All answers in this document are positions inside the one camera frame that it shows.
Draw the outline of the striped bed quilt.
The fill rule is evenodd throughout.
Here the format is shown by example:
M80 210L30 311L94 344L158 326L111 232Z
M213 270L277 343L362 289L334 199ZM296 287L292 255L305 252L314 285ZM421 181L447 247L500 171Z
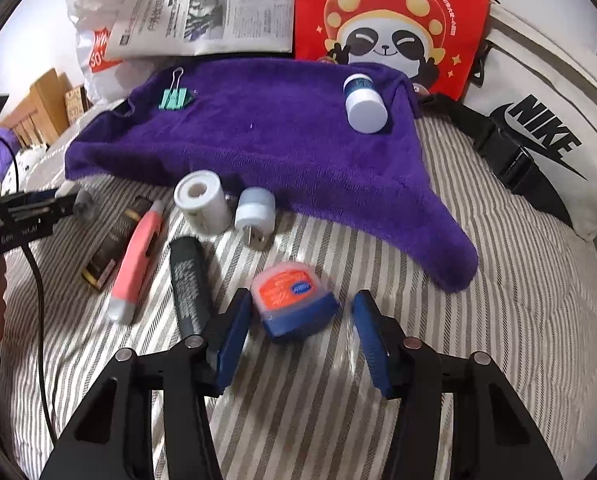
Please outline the striped bed quilt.
M597 251L535 211L493 177L449 120L417 124L435 192L474 243L469 288L446 294L398 249L302 214L280 214L266 252L229 232L205 242L214 300L225 307L255 274L284 260L309 264L349 304L369 289L405 332L441 353L489 353L516 389L568 479L597 462ZM135 321L108 321L108 296L82 268L123 206L166 188L110 176L84 181L99 212L61 221L33 244L44 304L22 254L7 258L6 329L0 347L0 431L15 468L35 479L104 365L120 348L140 353L179 339L168 245L190 228L175 209L158 243ZM374 388L347 309L301 344L273 344L254 324L232 386L207 403L221 470L229 479L375 479L398 405Z

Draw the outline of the white tape roll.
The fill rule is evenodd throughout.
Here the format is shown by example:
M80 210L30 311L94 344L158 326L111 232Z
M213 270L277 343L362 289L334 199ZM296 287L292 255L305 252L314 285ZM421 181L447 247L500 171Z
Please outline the white tape roll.
M196 232L219 235L231 226L227 197L218 174L213 171L187 174L176 185L174 202Z

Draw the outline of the orange blue Vaseline jar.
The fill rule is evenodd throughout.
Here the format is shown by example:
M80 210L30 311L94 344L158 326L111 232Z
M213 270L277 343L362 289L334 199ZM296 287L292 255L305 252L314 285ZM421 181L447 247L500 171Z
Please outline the orange blue Vaseline jar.
M324 330L339 303L307 264L285 261L257 274L251 292L260 321L275 342L304 340Z

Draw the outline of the purple plush toy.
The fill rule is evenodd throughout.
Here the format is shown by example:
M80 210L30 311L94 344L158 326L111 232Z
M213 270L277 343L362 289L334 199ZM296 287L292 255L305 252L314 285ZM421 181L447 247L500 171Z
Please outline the purple plush toy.
M13 156L18 154L21 144L16 134L8 128L0 128L0 180L2 180L10 166Z

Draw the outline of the red panda paper bag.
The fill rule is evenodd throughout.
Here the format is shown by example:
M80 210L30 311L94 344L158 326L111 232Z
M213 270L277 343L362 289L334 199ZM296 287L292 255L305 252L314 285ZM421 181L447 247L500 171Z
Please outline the red panda paper bag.
M383 64L422 91L463 95L490 0L296 0L295 54Z

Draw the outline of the white Nike waist bag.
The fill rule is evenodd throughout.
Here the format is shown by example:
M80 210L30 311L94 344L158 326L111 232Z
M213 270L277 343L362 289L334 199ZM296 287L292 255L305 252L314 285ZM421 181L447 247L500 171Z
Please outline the white Nike waist bag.
M533 208L597 236L597 56L565 48L495 3L458 100L420 94L448 115L498 180Z

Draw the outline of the white Miniso plastic bag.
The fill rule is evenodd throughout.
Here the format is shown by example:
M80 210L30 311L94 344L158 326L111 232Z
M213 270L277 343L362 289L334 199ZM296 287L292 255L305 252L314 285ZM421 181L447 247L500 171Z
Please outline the white Miniso plastic bag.
M108 54L108 39L125 0L65 0L76 30L76 55L90 102L113 102L144 84L156 64L150 60L123 61Z

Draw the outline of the patterned notebook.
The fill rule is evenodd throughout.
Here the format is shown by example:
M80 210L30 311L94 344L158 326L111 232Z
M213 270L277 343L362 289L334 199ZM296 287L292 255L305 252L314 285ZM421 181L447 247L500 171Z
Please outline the patterned notebook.
M74 125L92 107L83 84L64 93L64 104L70 125Z

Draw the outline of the purple towel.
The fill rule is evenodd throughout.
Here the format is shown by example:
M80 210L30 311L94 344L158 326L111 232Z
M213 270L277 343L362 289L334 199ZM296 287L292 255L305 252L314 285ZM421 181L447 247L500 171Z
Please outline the purple towel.
M172 71L198 92L160 110ZM343 84L369 76L387 108L374 134L349 126ZM434 193L415 128L417 96L405 74L372 63L205 58L168 67L114 110L93 118L67 149L65 174L176 185L198 170L231 194L260 186L282 209L367 232L405 252L446 292L472 282L477 251Z

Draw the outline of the wooden headboard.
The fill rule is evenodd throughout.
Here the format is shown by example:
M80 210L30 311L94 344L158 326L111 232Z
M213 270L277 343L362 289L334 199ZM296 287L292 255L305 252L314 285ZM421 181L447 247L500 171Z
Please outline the wooden headboard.
M68 128L65 93L70 84L54 68L45 72L30 87L24 99L0 119L0 128L14 132L23 148L52 145Z

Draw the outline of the blue white bottle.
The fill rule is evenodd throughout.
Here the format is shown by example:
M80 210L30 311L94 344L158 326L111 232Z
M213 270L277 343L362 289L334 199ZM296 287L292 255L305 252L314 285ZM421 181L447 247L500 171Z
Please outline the blue white bottle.
M350 75L344 81L343 91L347 119L353 130L374 134L386 126L387 108L369 76L361 73Z

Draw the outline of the green binder clip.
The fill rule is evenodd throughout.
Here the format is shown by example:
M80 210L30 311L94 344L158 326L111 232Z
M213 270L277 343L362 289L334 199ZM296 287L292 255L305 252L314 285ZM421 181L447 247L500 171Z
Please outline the green binder clip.
M161 103L158 105L160 110L183 110L195 100L198 92L182 87L182 76L184 76L182 67L172 71L170 87L163 92Z

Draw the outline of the folded newspaper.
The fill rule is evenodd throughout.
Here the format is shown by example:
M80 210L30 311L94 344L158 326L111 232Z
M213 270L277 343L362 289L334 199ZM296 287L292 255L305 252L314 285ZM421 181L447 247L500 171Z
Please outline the folded newspaper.
M124 0L108 38L113 58L289 53L295 0Z

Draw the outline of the white USB plug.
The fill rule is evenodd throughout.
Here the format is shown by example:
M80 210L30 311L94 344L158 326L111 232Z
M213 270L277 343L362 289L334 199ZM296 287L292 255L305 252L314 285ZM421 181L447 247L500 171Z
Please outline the white USB plug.
M276 198L266 188L245 188L239 198L234 227L249 248L264 250L276 229Z

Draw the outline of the black tube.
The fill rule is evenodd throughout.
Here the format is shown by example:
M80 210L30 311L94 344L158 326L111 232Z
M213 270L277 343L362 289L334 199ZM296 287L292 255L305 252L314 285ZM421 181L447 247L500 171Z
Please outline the black tube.
M170 242L169 249L172 297L180 336L182 339L200 336L214 312L203 246L194 236L181 236Z

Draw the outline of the pink utility knife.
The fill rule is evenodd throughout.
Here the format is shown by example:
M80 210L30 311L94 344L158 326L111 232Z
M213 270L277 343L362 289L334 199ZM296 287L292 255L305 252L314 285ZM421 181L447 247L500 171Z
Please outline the pink utility knife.
M108 318L129 325L134 318L146 270L163 224L164 202L155 200L132 234L112 288Z

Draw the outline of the small clear glass bottle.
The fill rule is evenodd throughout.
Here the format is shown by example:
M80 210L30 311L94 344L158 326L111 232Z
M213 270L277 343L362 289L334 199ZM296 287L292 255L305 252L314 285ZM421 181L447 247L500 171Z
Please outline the small clear glass bottle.
M81 188L77 193L73 205L74 216L82 223L91 223L97 218L96 202L89 191Z

